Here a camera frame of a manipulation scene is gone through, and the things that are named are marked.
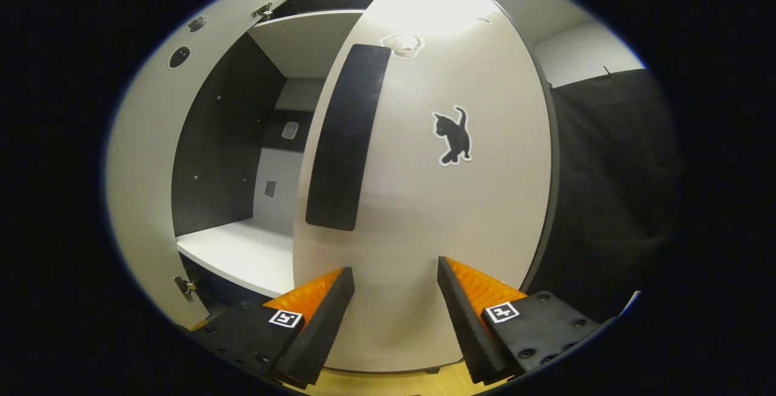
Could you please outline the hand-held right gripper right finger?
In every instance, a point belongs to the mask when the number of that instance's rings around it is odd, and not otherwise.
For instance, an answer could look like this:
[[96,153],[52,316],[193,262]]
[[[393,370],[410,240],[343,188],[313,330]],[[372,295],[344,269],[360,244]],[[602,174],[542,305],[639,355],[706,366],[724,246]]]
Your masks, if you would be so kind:
[[601,329],[555,294],[522,293],[446,256],[437,283],[474,384],[535,374]]

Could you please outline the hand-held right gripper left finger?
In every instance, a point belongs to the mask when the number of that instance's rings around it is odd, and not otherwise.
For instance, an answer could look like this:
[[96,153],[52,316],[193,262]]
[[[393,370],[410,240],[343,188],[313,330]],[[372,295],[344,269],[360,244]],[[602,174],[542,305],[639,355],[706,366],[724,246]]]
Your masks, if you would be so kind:
[[318,382],[354,293],[346,266],[271,300],[241,300],[191,337],[250,375],[305,389]]

